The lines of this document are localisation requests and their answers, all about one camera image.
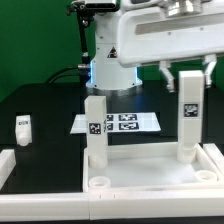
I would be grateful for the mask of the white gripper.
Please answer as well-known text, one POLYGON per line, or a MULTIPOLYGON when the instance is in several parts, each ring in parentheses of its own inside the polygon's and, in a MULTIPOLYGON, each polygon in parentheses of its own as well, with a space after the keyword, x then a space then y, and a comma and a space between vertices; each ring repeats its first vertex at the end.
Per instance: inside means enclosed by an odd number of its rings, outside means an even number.
POLYGON ((203 56, 205 86, 210 88, 217 64, 215 54, 224 54, 224 0, 203 3, 202 12, 195 15, 166 17, 162 8, 147 7, 125 12, 119 20, 120 64, 135 67, 159 63, 169 92, 175 91, 170 62, 203 56))

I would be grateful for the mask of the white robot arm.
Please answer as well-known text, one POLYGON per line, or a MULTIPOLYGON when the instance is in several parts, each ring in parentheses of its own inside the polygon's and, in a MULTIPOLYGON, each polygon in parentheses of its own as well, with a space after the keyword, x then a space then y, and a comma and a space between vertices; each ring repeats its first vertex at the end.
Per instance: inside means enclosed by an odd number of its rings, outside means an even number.
POLYGON ((96 19, 90 88, 129 91, 142 85, 138 67, 157 64, 172 91, 170 65, 199 58, 211 84, 224 55, 224 0, 84 0, 84 6, 96 19))

